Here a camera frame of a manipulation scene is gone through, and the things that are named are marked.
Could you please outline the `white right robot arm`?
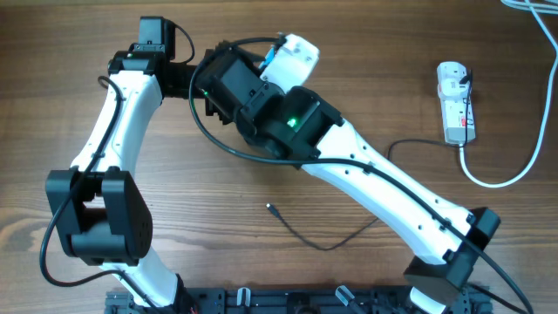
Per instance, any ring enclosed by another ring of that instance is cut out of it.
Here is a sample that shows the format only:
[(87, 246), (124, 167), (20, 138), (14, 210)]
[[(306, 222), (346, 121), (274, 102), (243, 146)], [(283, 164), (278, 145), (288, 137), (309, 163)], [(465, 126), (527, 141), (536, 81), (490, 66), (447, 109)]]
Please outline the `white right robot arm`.
[(236, 125), (252, 147), (248, 159), (297, 167), (346, 193), (389, 226), (412, 250), (405, 270), (410, 299), (441, 313), (486, 258), (500, 218), (467, 209), (415, 181), (369, 145), (329, 102), (305, 86), (320, 51), (289, 34), (258, 56), (245, 41), (222, 42), (197, 65), (192, 93), (207, 115)]

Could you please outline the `blue Samsung Galaxy phone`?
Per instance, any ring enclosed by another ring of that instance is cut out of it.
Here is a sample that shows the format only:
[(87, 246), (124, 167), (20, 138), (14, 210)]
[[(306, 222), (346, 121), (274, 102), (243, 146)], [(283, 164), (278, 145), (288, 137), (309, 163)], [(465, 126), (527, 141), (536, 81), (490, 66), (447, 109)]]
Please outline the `blue Samsung Galaxy phone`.
[(261, 71), (264, 71), (269, 66), (269, 64), (275, 57), (275, 54), (276, 54), (276, 48), (272, 46), (268, 51), (268, 53), (266, 54), (265, 59), (259, 65), (259, 69)]

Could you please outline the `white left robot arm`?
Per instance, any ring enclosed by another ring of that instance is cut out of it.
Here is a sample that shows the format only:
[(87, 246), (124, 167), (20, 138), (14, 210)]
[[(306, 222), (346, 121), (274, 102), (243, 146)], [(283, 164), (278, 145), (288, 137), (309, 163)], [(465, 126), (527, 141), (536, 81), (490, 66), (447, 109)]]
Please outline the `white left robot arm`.
[[(45, 182), (52, 218), (39, 251), (44, 279), (70, 288), (113, 275), (145, 313), (198, 310), (180, 276), (152, 247), (153, 218), (133, 178), (149, 121), (162, 100), (202, 96), (189, 88), (194, 65), (174, 60), (179, 30), (164, 17), (140, 19), (137, 42), (118, 51), (107, 75), (98, 78), (107, 94), (88, 141), (69, 168), (50, 171)], [(57, 280), (46, 259), (53, 234), (67, 256), (101, 271)]]

